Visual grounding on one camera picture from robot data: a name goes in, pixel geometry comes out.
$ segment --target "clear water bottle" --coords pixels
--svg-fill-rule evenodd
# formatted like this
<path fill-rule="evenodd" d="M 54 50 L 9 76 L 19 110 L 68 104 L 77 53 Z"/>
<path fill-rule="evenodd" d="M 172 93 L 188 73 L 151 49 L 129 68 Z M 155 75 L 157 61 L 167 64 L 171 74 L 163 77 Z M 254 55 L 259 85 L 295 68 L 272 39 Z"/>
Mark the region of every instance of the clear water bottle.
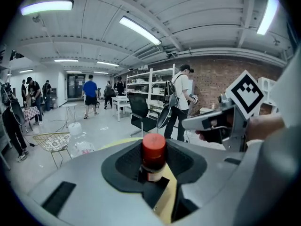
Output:
<path fill-rule="evenodd" d="M 87 133 L 82 131 L 80 123 L 72 123 L 68 128 L 71 135 L 68 144 L 71 158 L 95 151 L 93 144 L 88 141 Z"/>

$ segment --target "black chair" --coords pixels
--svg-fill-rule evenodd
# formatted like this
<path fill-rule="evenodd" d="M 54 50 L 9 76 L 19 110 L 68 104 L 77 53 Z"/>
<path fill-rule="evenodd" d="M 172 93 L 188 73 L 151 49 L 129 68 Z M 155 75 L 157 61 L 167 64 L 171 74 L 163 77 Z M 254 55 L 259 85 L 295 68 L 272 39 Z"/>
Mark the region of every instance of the black chair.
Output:
<path fill-rule="evenodd" d="M 141 129 L 141 136 L 143 137 L 143 131 L 148 132 L 157 126 L 157 120 L 147 117 L 149 111 L 156 113 L 158 117 L 160 116 L 160 113 L 149 109 L 146 103 L 146 99 L 143 97 L 129 96 L 128 100 L 130 102 L 131 110 L 132 110 L 131 124 Z"/>

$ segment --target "brick wall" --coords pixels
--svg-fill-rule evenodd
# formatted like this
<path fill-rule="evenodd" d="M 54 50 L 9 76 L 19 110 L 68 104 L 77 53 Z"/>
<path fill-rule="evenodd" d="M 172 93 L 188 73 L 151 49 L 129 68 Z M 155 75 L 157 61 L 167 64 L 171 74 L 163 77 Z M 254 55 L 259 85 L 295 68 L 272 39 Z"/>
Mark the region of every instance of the brick wall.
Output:
<path fill-rule="evenodd" d="M 194 93 L 198 96 L 199 103 L 193 107 L 192 114 L 198 114 L 201 107 L 211 108 L 213 102 L 218 106 L 218 96 L 244 71 L 247 70 L 256 80 L 265 77 L 277 81 L 282 73 L 282 68 L 264 64 L 259 61 L 233 57 L 191 57 L 175 59 L 158 63 L 150 68 L 164 69 L 176 65 L 189 64 L 194 73 L 190 79 L 195 81 Z M 260 114 L 269 114 L 271 106 L 262 105 Z"/>

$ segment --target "black cap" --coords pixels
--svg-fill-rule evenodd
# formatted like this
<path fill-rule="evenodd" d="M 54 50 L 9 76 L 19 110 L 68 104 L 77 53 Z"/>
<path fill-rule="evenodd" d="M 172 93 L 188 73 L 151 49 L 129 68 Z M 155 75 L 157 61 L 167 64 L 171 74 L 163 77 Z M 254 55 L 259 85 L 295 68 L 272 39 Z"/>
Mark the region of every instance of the black cap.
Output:
<path fill-rule="evenodd" d="M 190 65 L 181 65 L 180 66 L 180 71 L 184 71 L 186 69 L 188 69 L 190 73 L 194 72 L 194 70 L 190 68 Z"/>
<path fill-rule="evenodd" d="M 29 84 L 29 82 L 32 81 L 32 77 L 27 77 L 26 81 L 26 84 Z"/>

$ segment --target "chair armrest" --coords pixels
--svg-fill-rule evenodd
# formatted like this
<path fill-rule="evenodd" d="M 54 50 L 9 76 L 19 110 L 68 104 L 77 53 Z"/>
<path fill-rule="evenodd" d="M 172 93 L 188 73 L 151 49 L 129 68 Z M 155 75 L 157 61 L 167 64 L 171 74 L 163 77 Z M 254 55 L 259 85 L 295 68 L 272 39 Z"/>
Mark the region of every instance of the chair armrest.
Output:
<path fill-rule="evenodd" d="M 160 112 L 158 112 L 158 111 L 154 111 L 152 109 L 149 109 L 149 111 L 156 113 L 158 115 L 158 117 L 160 116 Z"/>
<path fill-rule="evenodd" d="M 133 112 L 131 112 L 131 114 L 132 114 L 133 116 L 139 118 L 140 120 L 143 120 L 143 117 L 142 117 L 142 116 L 139 116 L 139 115 L 137 115 L 137 114 L 135 114 L 135 113 L 133 113 Z"/>

